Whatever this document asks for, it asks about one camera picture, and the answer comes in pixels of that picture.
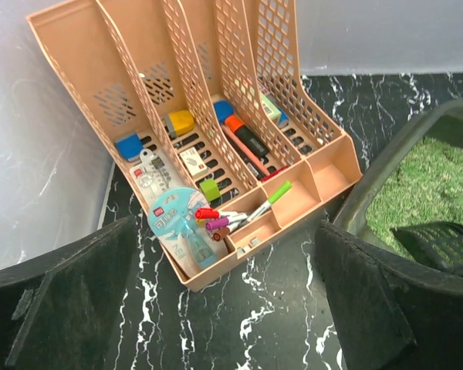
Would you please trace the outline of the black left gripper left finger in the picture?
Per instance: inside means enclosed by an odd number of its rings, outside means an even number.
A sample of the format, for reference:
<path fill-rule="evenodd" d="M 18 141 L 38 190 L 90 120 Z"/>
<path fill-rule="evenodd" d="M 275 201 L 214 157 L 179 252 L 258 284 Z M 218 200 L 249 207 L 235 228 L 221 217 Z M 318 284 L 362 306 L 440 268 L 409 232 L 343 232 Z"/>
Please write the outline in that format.
<path fill-rule="evenodd" d="M 129 216 L 0 270 L 0 369 L 101 369 L 136 249 Z"/>

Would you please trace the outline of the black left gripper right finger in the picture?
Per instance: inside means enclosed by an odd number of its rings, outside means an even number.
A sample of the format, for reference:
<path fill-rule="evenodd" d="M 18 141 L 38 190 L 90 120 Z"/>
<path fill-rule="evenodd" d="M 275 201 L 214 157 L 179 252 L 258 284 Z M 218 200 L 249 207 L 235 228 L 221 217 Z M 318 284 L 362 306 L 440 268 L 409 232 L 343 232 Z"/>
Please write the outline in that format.
<path fill-rule="evenodd" d="M 328 221 L 316 260 L 349 369 L 463 369 L 463 277 L 409 261 Z"/>

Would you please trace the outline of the black slotted litter scoop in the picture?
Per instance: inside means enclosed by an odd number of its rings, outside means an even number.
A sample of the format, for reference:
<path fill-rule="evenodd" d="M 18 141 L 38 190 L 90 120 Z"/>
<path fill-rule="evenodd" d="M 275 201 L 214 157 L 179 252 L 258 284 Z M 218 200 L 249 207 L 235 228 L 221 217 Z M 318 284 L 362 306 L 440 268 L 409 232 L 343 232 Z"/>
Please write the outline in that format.
<path fill-rule="evenodd" d="M 437 221 L 391 229 L 413 259 L 463 278 L 463 225 Z"/>

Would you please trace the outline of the dark green litter box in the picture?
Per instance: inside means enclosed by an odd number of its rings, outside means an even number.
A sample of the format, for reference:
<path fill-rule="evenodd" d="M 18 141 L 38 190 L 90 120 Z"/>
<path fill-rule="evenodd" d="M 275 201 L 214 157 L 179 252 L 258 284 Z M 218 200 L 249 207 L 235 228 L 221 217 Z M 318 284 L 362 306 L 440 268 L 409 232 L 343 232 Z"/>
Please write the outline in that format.
<path fill-rule="evenodd" d="M 334 223 L 415 261 L 391 229 L 445 221 L 463 225 L 463 100 L 413 118 L 354 187 Z"/>

